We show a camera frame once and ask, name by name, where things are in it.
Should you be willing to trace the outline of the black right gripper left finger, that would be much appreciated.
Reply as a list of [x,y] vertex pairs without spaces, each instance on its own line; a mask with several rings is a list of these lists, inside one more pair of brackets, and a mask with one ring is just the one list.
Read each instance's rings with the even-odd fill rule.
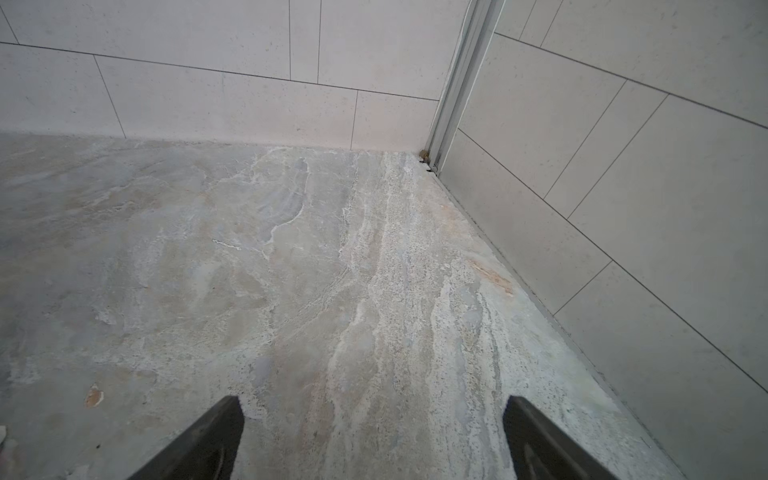
[[224,396],[129,480],[230,479],[243,430],[239,398]]

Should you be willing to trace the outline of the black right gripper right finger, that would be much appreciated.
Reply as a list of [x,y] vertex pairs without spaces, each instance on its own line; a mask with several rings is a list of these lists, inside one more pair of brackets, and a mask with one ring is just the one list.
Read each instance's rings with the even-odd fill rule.
[[617,479],[524,397],[508,398],[502,422],[518,479]]

